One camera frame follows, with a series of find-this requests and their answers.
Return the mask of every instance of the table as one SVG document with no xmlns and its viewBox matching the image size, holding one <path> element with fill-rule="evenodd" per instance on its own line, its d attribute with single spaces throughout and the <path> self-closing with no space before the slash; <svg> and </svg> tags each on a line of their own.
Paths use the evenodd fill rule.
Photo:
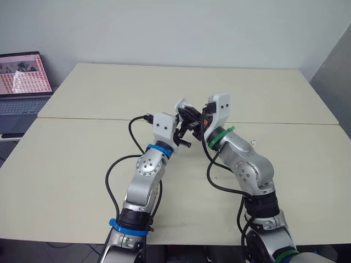
<svg viewBox="0 0 351 263">
<path fill-rule="evenodd" d="M 338 124 L 298 70 L 77 64 L 39 113 L 45 118 L 132 119 L 174 114 L 186 97 L 199 110 L 229 93 L 228 122 Z"/>
<path fill-rule="evenodd" d="M 280 208 L 297 244 L 351 242 L 351 143 L 338 125 L 234 125 L 275 168 Z M 138 153 L 128 122 L 39 118 L 0 169 L 0 238 L 104 243 L 115 216 L 104 185 L 109 165 Z M 152 142 L 151 126 L 133 124 L 142 147 Z M 238 245 L 236 212 L 240 197 L 212 188 L 208 161 L 190 134 L 163 178 L 163 197 L 150 244 Z M 135 159 L 111 173 L 113 193 L 122 201 Z M 213 168 L 213 180 L 236 187 L 233 175 Z"/>
</svg>

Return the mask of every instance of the silver robotic arm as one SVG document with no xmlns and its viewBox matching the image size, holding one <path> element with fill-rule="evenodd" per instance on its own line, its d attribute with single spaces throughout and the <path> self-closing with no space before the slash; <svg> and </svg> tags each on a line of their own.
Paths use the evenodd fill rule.
<svg viewBox="0 0 351 263">
<path fill-rule="evenodd" d="M 148 231 L 153 231 L 150 227 L 154 215 L 152 210 L 166 164 L 180 144 L 190 147 L 190 143 L 181 139 L 177 116 L 158 113 L 153 116 L 152 122 L 155 144 L 149 145 L 137 160 L 122 211 L 116 220 L 110 220 L 112 229 L 99 262 L 132 263 L 145 260 L 141 259 L 142 253 L 139 251 L 146 246 Z"/>
<path fill-rule="evenodd" d="M 209 98 L 200 118 L 200 132 L 203 135 L 200 139 L 218 152 L 217 156 L 234 173 L 241 191 L 247 193 L 244 196 L 245 219 L 251 230 L 243 235 L 246 235 L 249 259 L 253 259 L 254 263 L 332 262 L 313 253 L 300 254 L 296 250 L 284 213 L 278 206 L 273 166 L 268 159 L 257 154 L 248 142 L 233 133 L 234 127 L 223 128 L 229 108 L 228 94 Z M 200 115 L 184 99 L 178 103 L 177 111 L 181 117 L 184 111 L 192 111 L 193 116 Z M 199 131 L 195 127 L 199 127 L 199 124 L 193 124 L 194 136 L 199 139 Z"/>
</svg>

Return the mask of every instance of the laptop screen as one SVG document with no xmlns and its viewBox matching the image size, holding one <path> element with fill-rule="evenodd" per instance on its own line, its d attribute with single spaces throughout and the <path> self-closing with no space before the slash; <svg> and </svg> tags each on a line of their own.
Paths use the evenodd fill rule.
<svg viewBox="0 0 351 263">
<path fill-rule="evenodd" d="M 50 92 L 39 52 L 0 55 L 0 96 Z"/>
</svg>

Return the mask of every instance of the green cable tie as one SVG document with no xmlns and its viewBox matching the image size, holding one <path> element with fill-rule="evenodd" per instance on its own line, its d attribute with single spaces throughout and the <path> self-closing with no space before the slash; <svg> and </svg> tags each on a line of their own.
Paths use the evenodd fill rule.
<svg viewBox="0 0 351 263">
<path fill-rule="evenodd" d="M 285 251 L 284 253 L 277 256 L 274 263 L 280 263 L 280 262 L 282 262 L 282 260 L 286 259 L 288 256 L 297 255 L 297 254 L 300 254 L 300 252 L 298 252 L 296 250 Z"/>
<path fill-rule="evenodd" d="M 221 140 L 223 137 L 226 136 L 227 133 L 232 132 L 234 130 L 234 126 L 228 128 L 227 130 L 222 131 L 220 134 L 218 134 L 208 145 L 210 149 L 212 149 L 213 145 L 215 145 L 219 140 Z"/>
</svg>

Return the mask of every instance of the blue ring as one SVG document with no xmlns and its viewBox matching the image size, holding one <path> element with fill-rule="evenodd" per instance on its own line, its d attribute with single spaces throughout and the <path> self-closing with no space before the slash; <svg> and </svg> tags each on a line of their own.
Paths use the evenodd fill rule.
<svg viewBox="0 0 351 263">
<path fill-rule="evenodd" d="M 150 149 L 150 148 L 154 148 L 156 150 L 159 150 L 160 152 L 163 152 L 168 159 L 170 159 L 171 155 L 172 155 L 172 151 L 171 150 L 166 150 L 165 148 L 159 146 L 159 145 L 153 145 L 153 144 L 149 144 L 146 149 Z"/>
<path fill-rule="evenodd" d="M 131 230 L 131 229 L 126 229 L 124 227 L 121 227 L 118 225 L 118 223 L 116 222 L 116 220 L 114 218 L 110 219 L 109 225 L 112 226 L 118 232 L 123 233 L 123 234 L 127 234 L 127 235 L 145 237 L 149 233 L 148 231 Z"/>
</svg>

